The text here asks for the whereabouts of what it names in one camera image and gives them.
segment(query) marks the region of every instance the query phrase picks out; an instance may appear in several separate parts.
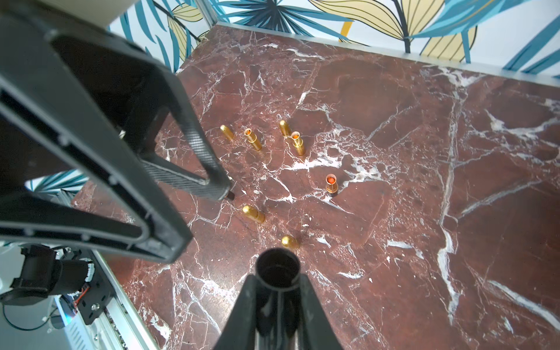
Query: leaf pattern wallpaper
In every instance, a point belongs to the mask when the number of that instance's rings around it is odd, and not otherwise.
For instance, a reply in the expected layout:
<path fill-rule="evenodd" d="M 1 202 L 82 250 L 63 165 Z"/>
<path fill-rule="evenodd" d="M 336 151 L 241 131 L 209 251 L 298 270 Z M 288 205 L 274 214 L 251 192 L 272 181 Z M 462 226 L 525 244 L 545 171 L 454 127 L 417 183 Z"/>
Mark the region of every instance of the leaf pattern wallpaper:
<path fill-rule="evenodd" d="M 220 21 L 560 76 L 558 0 L 206 1 Z"/>
<path fill-rule="evenodd" d="M 210 28 L 194 0 L 140 0 L 107 30 L 136 43 L 176 73 Z"/>
<path fill-rule="evenodd" d="M 81 171 L 69 170 L 27 181 L 25 187 L 40 198 L 69 207 L 70 201 L 87 180 Z"/>

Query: metal frame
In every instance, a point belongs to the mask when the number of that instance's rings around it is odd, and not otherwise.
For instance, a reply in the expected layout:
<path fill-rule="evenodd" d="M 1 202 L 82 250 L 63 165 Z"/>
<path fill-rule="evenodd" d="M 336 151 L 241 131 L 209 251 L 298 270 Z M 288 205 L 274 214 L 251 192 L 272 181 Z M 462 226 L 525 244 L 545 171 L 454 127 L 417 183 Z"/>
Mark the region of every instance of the metal frame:
<path fill-rule="evenodd" d="M 148 331 L 144 321 L 140 318 L 119 281 L 117 281 L 107 261 L 98 251 L 94 250 L 93 252 L 99 267 L 115 289 L 115 296 L 107 305 L 107 311 L 111 318 L 113 318 L 126 344 L 140 343 L 141 346 L 139 348 L 141 349 L 159 350 L 160 348 L 155 339 L 150 334 L 150 331 Z"/>
<path fill-rule="evenodd" d="M 208 0 L 194 0 L 194 2 L 197 4 L 198 9 L 202 13 L 202 17 L 204 17 L 204 20 L 208 23 L 208 27 L 212 28 L 216 23 L 218 23 L 218 16 Z"/>
<path fill-rule="evenodd" d="M 0 55 L 0 115 L 8 123 L 0 128 L 0 146 L 47 149 L 102 186 L 135 225 L 34 196 L 23 188 L 25 175 L 44 169 L 29 163 L 23 166 L 33 171 L 0 172 L 0 239 L 174 261 L 192 234 L 154 180 L 213 200 L 226 197 L 231 186 L 180 81 L 139 47 L 102 29 L 36 3 L 6 6 L 0 14 L 6 53 Z M 155 155 L 154 138 L 168 112 L 207 179 Z M 12 133 L 22 135 L 18 144 L 2 141 Z M 10 164 L 11 153 L 2 152 Z"/>

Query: copper bullet tip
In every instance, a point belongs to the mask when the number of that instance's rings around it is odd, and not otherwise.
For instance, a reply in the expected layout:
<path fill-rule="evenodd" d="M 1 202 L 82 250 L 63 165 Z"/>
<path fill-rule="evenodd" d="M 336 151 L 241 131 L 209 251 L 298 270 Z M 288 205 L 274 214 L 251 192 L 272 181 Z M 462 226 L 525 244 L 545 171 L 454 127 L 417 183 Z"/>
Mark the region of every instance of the copper bullet tip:
<path fill-rule="evenodd" d="M 328 193 L 334 194 L 338 192 L 337 177 L 334 174 L 329 174 L 326 176 L 326 191 Z"/>
<path fill-rule="evenodd" d="M 299 242 L 290 235 L 282 237 L 282 245 L 289 249 L 296 249 L 300 247 Z"/>
<path fill-rule="evenodd" d="M 290 137 L 290 134 L 292 133 L 285 120 L 280 120 L 280 131 L 282 132 L 282 135 L 286 137 Z"/>
<path fill-rule="evenodd" d="M 253 130 L 251 130 L 251 128 L 246 128 L 244 134 L 245 136 L 247 136 L 247 140 L 253 145 L 253 148 L 255 148 L 257 151 L 260 151 L 260 149 L 263 148 L 263 145 L 260 144 L 259 139 L 257 139 L 255 133 L 253 132 Z"/>
<path fill-rule="evenodd" d="M 243 213 L 246 215 L 246 217 L 248 217 L 249 219 L 255 222 L 259 222 L 259 223 L 264 222 L 265 219 L 264 213 L 259 211 L 255 207 L 252 207 L 247 204 L 243 207 Z"/>
<path fill-rule="evenodd" d="M 294 131 L 292 133 L 293 146 L 296 148 L 297 154 L 303 156 L 305 154 L 304 141 L 301 139 L 299 132 Z"/>
<path fill-rule="evenodd" d="M 235 135 L 234 135 L 233 132 L 231 132 L 231 130 L 230 130 L 227 126 L 222 125 L 222 126 L 220 126 L 220 129 L 222 130 L 223 135 L 224 135 L 228 140 L 230 140 L 230 141 L 233 141 L 233 140 L 234 140 Z"/>

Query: red wire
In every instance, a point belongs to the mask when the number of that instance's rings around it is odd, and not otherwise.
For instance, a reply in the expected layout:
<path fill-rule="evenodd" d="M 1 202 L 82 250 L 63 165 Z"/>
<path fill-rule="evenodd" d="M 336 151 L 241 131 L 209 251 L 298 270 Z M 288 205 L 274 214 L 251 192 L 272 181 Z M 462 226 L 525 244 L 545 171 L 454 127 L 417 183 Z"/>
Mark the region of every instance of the red wire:
<path fill-rule="evenodd" d="M 82 294 L 80 294 L 80 297 L 74 302 L 74 307 L 75 308 L 78 308 L 78 303 L 80 302 L 81 298 L 87 293 L 88 290 L 90 290 L 89 286 L 86 288 L 86 290 Z"/>

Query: red marble surface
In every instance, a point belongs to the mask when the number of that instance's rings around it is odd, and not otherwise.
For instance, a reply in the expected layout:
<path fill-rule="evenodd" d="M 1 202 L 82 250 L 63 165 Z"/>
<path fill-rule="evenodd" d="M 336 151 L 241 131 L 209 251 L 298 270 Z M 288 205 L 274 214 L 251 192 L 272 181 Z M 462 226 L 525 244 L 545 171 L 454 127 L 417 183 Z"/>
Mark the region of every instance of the red marble surface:
<path fill-rule="evenodd" d="M 560 348 L 559 89 L 220 26 L 183 68 L 236 199 L 161 185 L 195 240 L 171 265 L 110 259 L 162 348 L 211 349 L 285 234 L 346 349 Z M 170 120 L 158 145 L 199 169 Z M 125 218 L 94 185 L 76 206 Z"/>

